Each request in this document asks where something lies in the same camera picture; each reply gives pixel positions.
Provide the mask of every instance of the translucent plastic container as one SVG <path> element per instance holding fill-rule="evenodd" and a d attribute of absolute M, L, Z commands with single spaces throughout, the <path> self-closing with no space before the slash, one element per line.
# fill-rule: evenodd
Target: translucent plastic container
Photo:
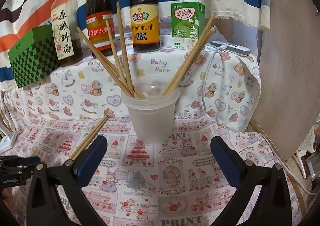
<path fill-rule="evenodd" d="M 145 76 L 132 80 L 147 99 L 132 98 L 121 93 L 137 137 L 145 143 L 160 144 L 172 133 L 174 107 L 180 96 L 179 88 L 161 96 L 170 79 Z"/>

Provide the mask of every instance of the wooden panel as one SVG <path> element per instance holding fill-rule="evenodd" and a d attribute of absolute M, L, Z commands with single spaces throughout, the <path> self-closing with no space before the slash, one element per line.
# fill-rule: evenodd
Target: wooden panel
<path fill-rule="evenodd" d="M 261 98 L 253 114 L 288 159 L 320 111 L 320 16 L 311 0 L 270 0 L 263 32 Z"/>

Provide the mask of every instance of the green box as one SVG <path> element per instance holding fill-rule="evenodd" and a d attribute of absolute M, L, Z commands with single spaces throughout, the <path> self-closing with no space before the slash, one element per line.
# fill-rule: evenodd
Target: green box
<path fill-rule="evenodd" d="M 171 4 L 172 48 L 192 50 L 205 26 L 205 7 L 197 1 Z"/>
<path fill-rule="evenodd" d="M 52 26 L 32 28 L 9 51 L 18 88 L 48 76 L 59 67 Z"/>

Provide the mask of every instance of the screw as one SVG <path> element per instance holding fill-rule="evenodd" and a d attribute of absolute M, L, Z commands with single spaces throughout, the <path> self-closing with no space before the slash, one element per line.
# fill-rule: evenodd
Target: screw
<path fill-rule="evenodd" d="M 68 160 L 64 163 L 64 165 L 67 166 L 67 167 L 71 166 L 72 164 L 73 164 L 73 160 L 71 160 L 71 159 L 68 159 Z"/>
<path fill-rule="evenodd" d="M 43 164 L 38 164 L 37 166 L 36 166 L 36 169 L 37 170 L 41 170 L 42 168 L 44 168 L 44 165 Z"/>
<path fill-rule="evenodd" d="M 279 163 L 275 164 L 276 169 L 281 170 L 282 169 L 282 165 L 280 165 Z"/>
<path fill-rule="evenodd" d="M 249 159 L 247 159 L 247 160 L 245 161 L 245 164 L 246 164 L 247 166 L 253 166 L 253 165 L 254 165 L 254 163 L 253 163 L 251 160 L 249 160 Z"/>

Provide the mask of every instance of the glass bottle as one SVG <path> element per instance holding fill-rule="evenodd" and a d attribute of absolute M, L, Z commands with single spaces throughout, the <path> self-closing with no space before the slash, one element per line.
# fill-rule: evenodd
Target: glass bottle
<path fill-rule="evenodd" d="M 55 0 L 51 6 L 51 22 L 60 66 L 83 59 L 80 35 L 77 32 L 77 0 Z"/>
<path fill-rule="evenodd" d="M 112 55 L 111 43 L 105 21 L 107 19 L 109 22 L 112 33 L 112 43 L 115 44 L 116 39 L 111 0 L 87 0 L 86 16 L 89 40 L 103 55 Z"/>
<path fill-rule="evenodd" d="M 133 49 L 151 52 L 160 49 L 158 0 L 130 0 Z"/>

